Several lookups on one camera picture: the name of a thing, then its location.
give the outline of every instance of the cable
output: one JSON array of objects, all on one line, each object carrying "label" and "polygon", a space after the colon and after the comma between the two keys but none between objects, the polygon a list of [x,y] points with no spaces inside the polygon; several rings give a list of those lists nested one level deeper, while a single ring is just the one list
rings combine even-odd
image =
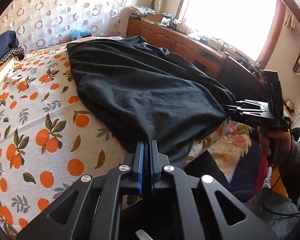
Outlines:
[{"label": "cable", "polygon": [[[292,151],[292,133],[290,131],[290,129],[288,129],[288,131],[290,132],[290,136],[291,136],[291,148],[290,148],[290,152],[289,152],[289,158],[290,158],[290,155],[291,155],[291,151]],[[270,190],[266,193],[266,195],[264,196],[263,198],[263,201],[262,201],[262,207],[270,214],[273,214],[273,215],[278,215],[278,216],[284,216],[284,217],[290,217],[290,216],[296,216],[296,215],[299,215],[300,214],[300,211],[298,212],[295,212],[295,213],[280,213],[280,212],[275,212],[275,211],[272,211],[270,210],[269,208],[266,207],[265,205],[265,198],[266,196],[269,194],[269,192],[271,192],[273,190],[273,188],[275,187],[275,185],[277,185],[277,183],[279,182],[279,180],[281,179],[281,176],[279,176],[279,178],[276,180],[276,182],[273,184],[273,186],[270,188]]]}]

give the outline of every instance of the bright window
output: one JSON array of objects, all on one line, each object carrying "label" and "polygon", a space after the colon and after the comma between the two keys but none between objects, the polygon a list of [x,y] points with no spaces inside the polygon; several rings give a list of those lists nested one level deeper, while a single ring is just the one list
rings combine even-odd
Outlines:
[{"label": "bright window", "polygon": [[277,0],[189,0],[187,25],[222,39],[257,60],[269,34]]}]

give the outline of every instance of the black cloth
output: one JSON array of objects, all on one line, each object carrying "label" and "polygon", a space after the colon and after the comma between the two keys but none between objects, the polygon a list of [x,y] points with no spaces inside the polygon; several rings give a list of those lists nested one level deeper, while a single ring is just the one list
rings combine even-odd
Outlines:
[{"label": "black cloth", "polygon": [[233,94],[193,64],[136,36],[67,45],[81,101],[129,151],[157,140],[158,150],[184,168],[194,140],[226,118]]},{"label": "black cloth", "polygon": [[0,35],[0,59],[9,50],[19,46],[15,31],[6,31]]}]

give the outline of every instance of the wooden window frame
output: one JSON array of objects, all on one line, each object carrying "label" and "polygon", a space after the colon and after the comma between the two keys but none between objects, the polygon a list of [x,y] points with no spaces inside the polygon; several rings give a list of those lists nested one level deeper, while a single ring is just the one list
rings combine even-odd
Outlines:
[{"label": "wooden window frame", "polygon": [[[188,6],[189,0],[180,0],[178,10],[176,13],[176,19],[183,18],[186,8]],[[274,51],[274,47],[277,44],[279,39],[279,35],[282,29],[282,25],[284,22],[284,16],[286,11],[286,5],[281,1],[277,0],[277,5],[274,13],[274,19],[272,21],[270,31],[268,33],[266,42],[259,54],[256,62],[261,62],[259,68],[264,69],[268,64],[268,61]]]}]

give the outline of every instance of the bed sheet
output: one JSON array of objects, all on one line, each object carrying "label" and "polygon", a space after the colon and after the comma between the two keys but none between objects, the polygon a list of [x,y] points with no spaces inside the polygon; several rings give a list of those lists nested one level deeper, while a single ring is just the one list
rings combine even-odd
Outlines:
[{"label": "bed sheet", "polygon": [[[81,175],[104,175],[127,154],[80,101],[66,44],[25,56],[0,83],[0,226],[10,236]],[[225,120],[195,142],[187,161],[208,149],[227,125]],[[124,206],[135,201],[128,196]]]}]

